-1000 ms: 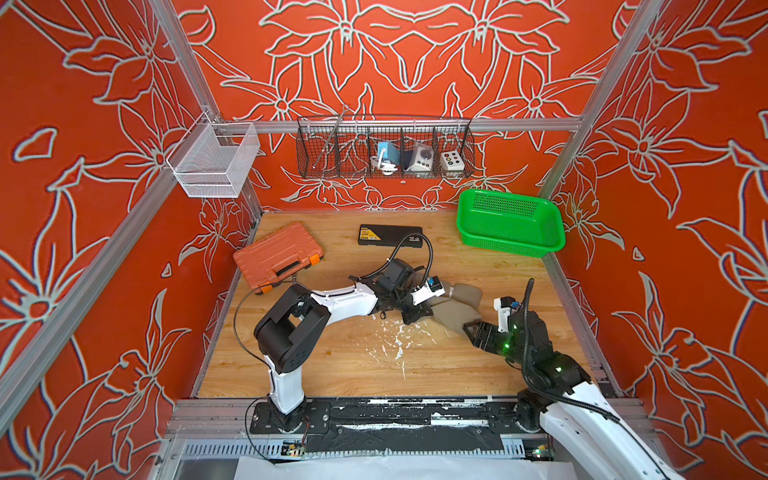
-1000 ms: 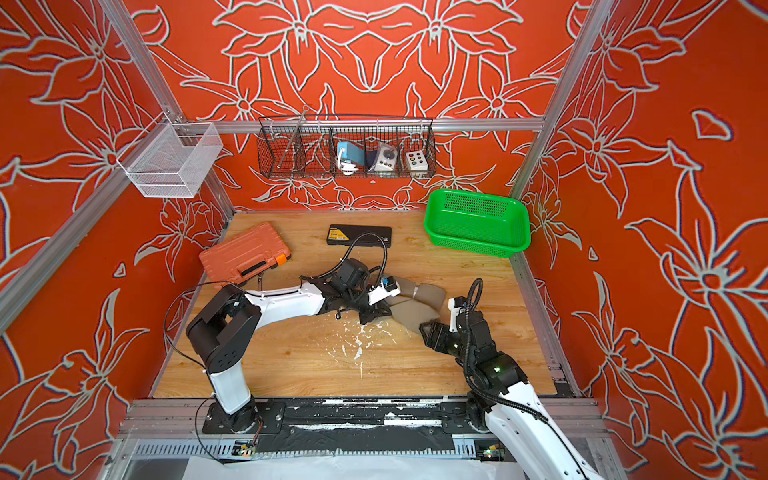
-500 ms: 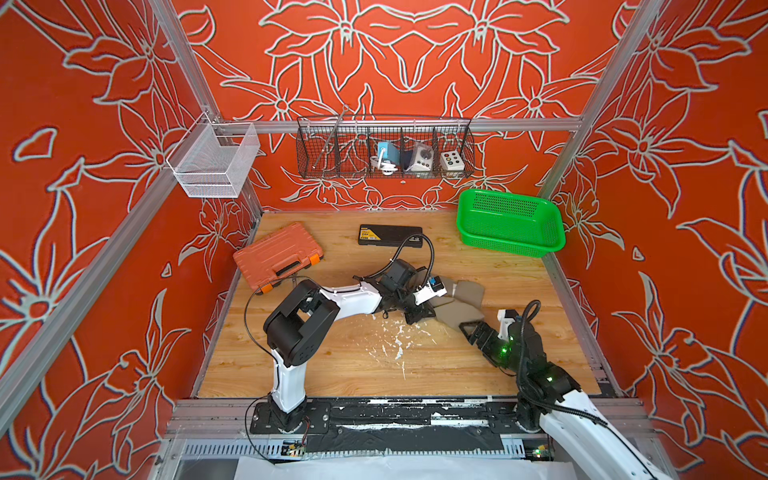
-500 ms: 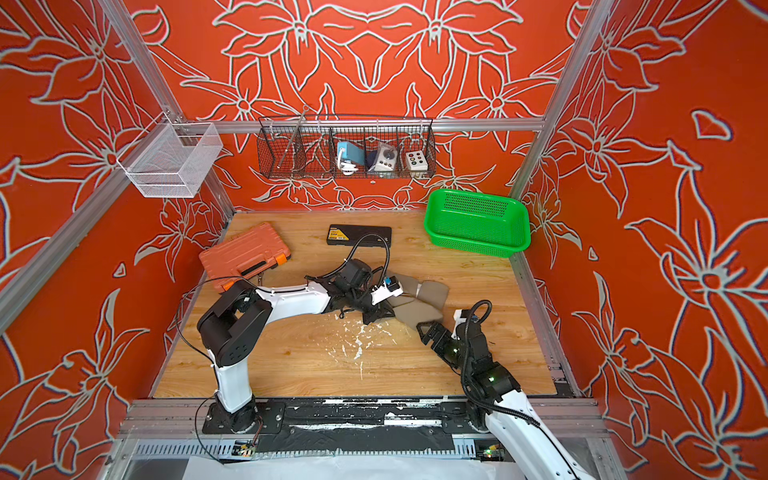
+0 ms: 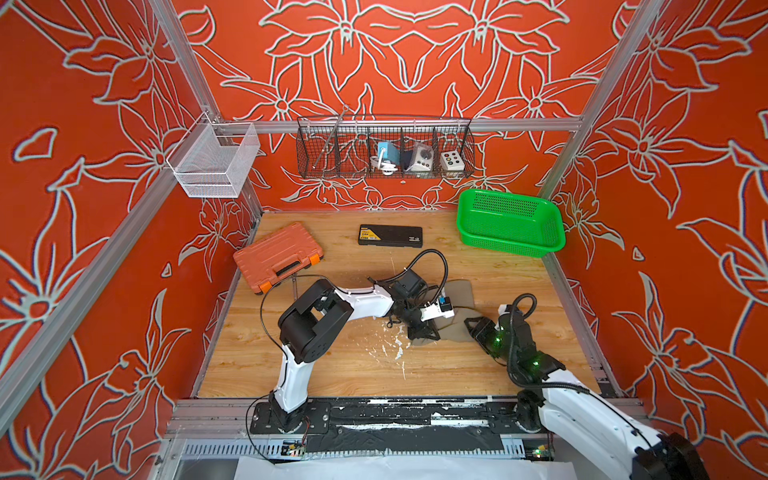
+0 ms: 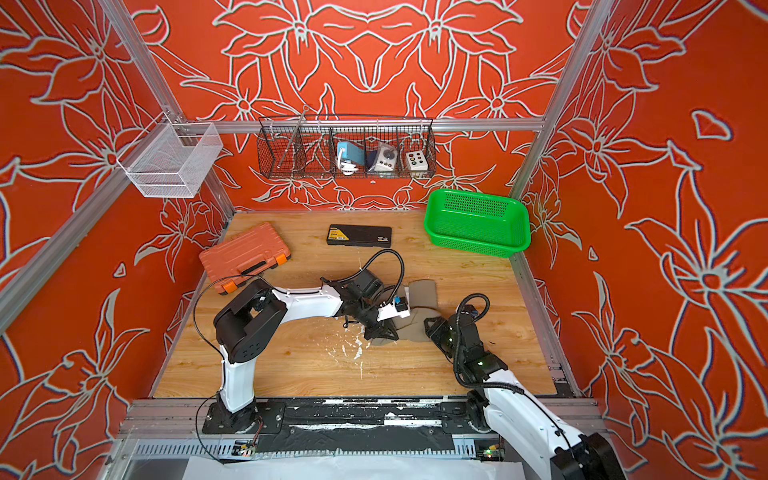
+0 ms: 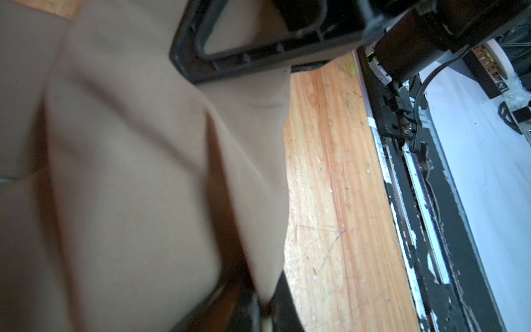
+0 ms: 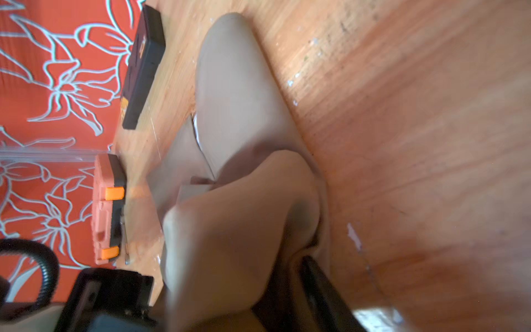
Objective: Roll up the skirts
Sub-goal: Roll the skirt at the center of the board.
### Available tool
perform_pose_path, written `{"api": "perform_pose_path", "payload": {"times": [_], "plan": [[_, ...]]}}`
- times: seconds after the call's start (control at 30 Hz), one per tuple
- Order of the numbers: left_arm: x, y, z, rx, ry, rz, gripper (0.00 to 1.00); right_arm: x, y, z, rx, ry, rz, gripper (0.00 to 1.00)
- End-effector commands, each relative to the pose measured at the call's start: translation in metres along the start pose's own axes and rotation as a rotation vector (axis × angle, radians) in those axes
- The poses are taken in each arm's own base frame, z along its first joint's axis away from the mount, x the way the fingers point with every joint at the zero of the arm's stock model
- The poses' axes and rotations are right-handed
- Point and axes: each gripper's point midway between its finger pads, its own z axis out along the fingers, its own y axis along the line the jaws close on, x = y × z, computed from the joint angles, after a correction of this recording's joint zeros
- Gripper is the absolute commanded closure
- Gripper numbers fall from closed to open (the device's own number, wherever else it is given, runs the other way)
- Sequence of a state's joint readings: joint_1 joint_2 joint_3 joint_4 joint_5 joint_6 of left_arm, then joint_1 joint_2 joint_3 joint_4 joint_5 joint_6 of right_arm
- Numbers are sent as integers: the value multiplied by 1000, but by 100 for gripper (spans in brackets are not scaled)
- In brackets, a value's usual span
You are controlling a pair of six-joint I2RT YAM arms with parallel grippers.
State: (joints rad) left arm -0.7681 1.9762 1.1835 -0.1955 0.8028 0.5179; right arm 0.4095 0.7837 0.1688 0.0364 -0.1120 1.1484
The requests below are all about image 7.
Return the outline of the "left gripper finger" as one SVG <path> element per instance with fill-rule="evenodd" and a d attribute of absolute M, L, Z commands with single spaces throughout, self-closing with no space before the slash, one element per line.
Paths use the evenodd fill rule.
<path fill-rule="evenodd" d="M 183 318 L 175 331 L 304 331 L 286 274 L 274 295 L 262 305 L 249 273 L 218 287 Z"/>

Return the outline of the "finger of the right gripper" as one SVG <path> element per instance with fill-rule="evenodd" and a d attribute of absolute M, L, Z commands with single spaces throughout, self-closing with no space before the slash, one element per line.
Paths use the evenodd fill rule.
<path fill-rule="evenodd" d="M 416 1 L 267 1 L 259 27 L 265 37 L 240 46 L 207 51 L 219 20 L 237 14 L 232 1 L 189 1 L 170 48 L 170 60 L 192 84 L 203 84 L 290 66 L 292 72 L 319 69 L 379 35 Z"/>

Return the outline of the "khaki skirt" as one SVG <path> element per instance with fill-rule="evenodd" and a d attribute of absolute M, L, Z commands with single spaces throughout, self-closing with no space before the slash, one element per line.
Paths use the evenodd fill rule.
<path fill-rule="evenodd" d="M 290 66 L 205 84 L 170 48 L 188 1 L 85 1 L 1 186 L 1 330 L 174 331 L 283 273 Z"/>

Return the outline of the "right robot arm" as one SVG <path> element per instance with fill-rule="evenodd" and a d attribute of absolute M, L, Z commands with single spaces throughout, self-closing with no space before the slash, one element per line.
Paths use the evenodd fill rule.
<path fill-rule="evenodd" d="M 275 1 L 286 36 L 256 41 L 208 54 L 205 44 L 226 1 L 191 1 L 176 31 L 170 60 L 191 83 L 292 66 L 305 71 L 322 66 L 319 53 L 357 46 L 399 23 L 412 32 L 408 54 L 425 59 L 428 51 L 458 51 L 474 46 L 530 7 L 529 1 Z"/>

